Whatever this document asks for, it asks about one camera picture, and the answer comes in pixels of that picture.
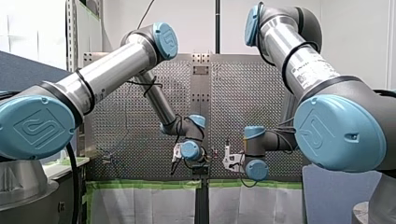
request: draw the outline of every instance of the metal bracket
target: metal bracket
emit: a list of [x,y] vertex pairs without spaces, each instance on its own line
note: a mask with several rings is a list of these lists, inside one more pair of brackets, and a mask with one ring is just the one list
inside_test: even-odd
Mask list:
[[192,68],[193,75],[209,75],[209,66],[194,66]]

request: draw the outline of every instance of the blue joint cover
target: blue joint cover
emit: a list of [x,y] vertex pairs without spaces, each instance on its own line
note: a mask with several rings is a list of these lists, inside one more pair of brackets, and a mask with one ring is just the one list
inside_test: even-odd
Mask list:
[[245,44],[247,46],[255,46],[257,35],[257,8],[253,7],[247,15],[247,24],[245,26]]
[[370,171],[384,160],[387,151],[385,135],[375,118],[337,95],[304,101],[295,113],[294,128],[305,156],[328,170]]
[[263,181],[268,175],[268,165],[262,160],[250,161],[245,169],[247,177],[254,181]]
[[198,161],[202,156],[201,149],[193,141],[184,142],[181,146],[180,153],[186,161]]
[[244,137],[246,140],[258,137],[265,133],[264,126],[247,126],[245,127]]
[[201,128],[205,128],[206,119],[201,115],[189,115],[189,118],[192,119]]
[[60,101],[22,96],[0,105],[0,155],[12,160],[38,160],[70,142],[75,120]]
[[158,51],[165,58],[171,60],[176,57],[178,51],[177,37],[166,22],[155,22],[152,26],[154,33],[154,41]]

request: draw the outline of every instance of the wire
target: wire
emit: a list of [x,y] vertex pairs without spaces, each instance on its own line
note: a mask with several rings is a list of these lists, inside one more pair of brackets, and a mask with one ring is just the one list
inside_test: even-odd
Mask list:
[[239,178],[241,179],[241,182],[242,182],[242,184],[243,184],[245,187],[251,189],[251,188],[253,188],[254,186],[256,186],[257,183],[259,183],[259,181],[255,181],[253,185],[247,185],[247,183],[245,183],[244,179],[242,178],[242,172],[241,172],[242,158],[243,158],[243,157],[245,157],[245,154],[241,153],[241,159],[239,160],[239,164],[240,164],[240,165],[239,165],[239,168],[238,168]]
[[171,175],[175,174],[175,171],[176,171],[178,165],[180,164],[180,162],[181,162],[181,159],[177,159],[177,161],[172,162]]
[[139,25],[137,26],[137,29],[136,29],[136,30],[140,29],[140,26],[142,25],[143,20],[144,20],[144,19],[146,18],[146,16],[148,15],[149,9],[151,8],[151,6],[152,6],[153,3],[154,3],[154,0],[152,0],[152,1],[149,3],[148,9],[146,10],[145,14],[143,15],[142,20],[140,20]]
[[[190,170],[193,169],[192,166],[189,166],[189,164],[187,163],[186,159],[183,158],[183,161],[184,161],[184,165],[185,165],[187,168],[189,168]],[[204,162],[202,162],[198,168],[202,168],[202,167],[204,167],[205,165],[206,165],[206,160],[204,160]]]
[[267,130],[267,132],[276,134],[277,137],[280,137],[283,141],[286,142],[286,144],[288,144],[290,150],[282,150],[284,153],[286,153],[288,155],[293,153],[294,148],[291,145],[291,143],[289,142],[289,140],[285,138],[285,136],[283,136],[282,134],[278,133],[276,130]]
[[181,130],[183,130],[183,122],[182,122],[182,118],[179,114],[176,114],[176,118],[178,118],[178,122],[176,124],[176,140],[175,140],[175,144],[177,144],[178,139],[180,138],[180,134],[181,134]]
[[79,181],[78,181],[78,168],[76,157],[74,155],[74,151],[72,145],[70,143],[66,146],[67,154],[69,154],[70,164],[72,167],[72,176],[73,176],[73,216],[72,216],[72,224],[78,223],[78,212],[79,212],[79,202],[80,202],[80,193],[79,193]]
[[126,81],[126,82],[134,84],[134,85],[138,85],[138,86],[148,86],[148,88],[143,93],[143,96],[146,98],[146,94],[149,92],[149,90],[151,90],[151,88],[153,86],[159,86],[160,88],[163,87],[162,83],[155,83],[156,80],[157,80],[157,76],[154,76],[154,79],[151,80],[151,83],[139,83],[139,82],[134,82],[134,81]]
[[294,120],[294,117],[292,117],[291,119],[287,119],[287,120],[285,120],[283,122],[278,123],[277,126],[285,125],[285,124],[287,124],[287,123],[289,123],[289,122],[291,122],[293,120]]

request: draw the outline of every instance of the perforated metal panel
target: perforated metal panel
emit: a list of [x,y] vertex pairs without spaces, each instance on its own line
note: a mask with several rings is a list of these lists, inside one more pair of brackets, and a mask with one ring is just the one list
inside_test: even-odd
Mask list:
[[[178,56],[153,70],[169,103],[181,116],[190,113],[190,58]],[[170,176],[176,138],[160,132],[159,119],[140,88],[124,84],[95,108],[92,130],[101,155],[91,162],[89,179],[164,180],[191,176],[182,163]],[[114,161],[103,163],[109,154]]]
[[[229,137],[232,153],[238,153],[243,150],[245,126],[278,124],[284,92],[280,74],[258,56],[210,55],[207,75],[194,75],[196,64],[196,55],[178,55],[157,66],[154,74],[176,113],[206,116],[207,150],[218,152],[210,163],[210,178],[237,178],[239,174],[228,172],[221,162],[225,141]],[[170,176],[175,137],[160,133],[160,122],[142,95],[140,87],[126,84],[95,108],[92,130],[101,156],[88,167],[89,179],[191,179],[182,163]],[[114,161],[103,163],[109,154]],[[301,152],[267,152],[267,161],[271,179],[300,180]]]
[[[247,125],[274,128],[279,123],[284,85],[276,68],[258,56],[213,55],[212,105],[209,144],[219,154],[211,164],[211,178],[236,178],[239,174],[224,170],[221,162],[224,146],[230,138],[231,153],[243,150],[243,131]],[[299,180],[303,156],[267,152],[269,178]]]

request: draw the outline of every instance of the silver arm segment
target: silver arm segment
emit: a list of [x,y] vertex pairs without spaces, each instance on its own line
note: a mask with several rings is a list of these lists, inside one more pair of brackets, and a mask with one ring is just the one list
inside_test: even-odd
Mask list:
[[[329,170],[353,173],[396,169],[391,162],[396,158],[392,137],[396,121],[391,113],[396,95],[390,91],[378,95],[359,78],[338,74],[319,55],[320,26],[309,10],[260,3],[249,12],[245,38],[276,66],[295,97],[294,141],[309,160]],[[290,117],[293,109],[288,108],[284,105],[283,112]],[[263,161],[265,150],[274,143],[264,144],[265,135],[268,131],[263,127],[247,127],[246,155],[254,152],[255,161]],[[244,165],[246,170],[266,167],[257,164]]]
[[143,89],[163,124],[163,133],[185,136],[181,152],[187,146],[185,152],[194,151],[191,160],[201,160],[205,155],[201,149],[205,118],[177,118],[161,88],[152,85],[155,80],[149,70],[176,55],[177,39],[172,28],[166,23],[154,23],[129,33],[119,49],[57,83],[43,82],[2,101],[0,157],[36,160],[62,150],[84,116],[135,77],[148,84]]

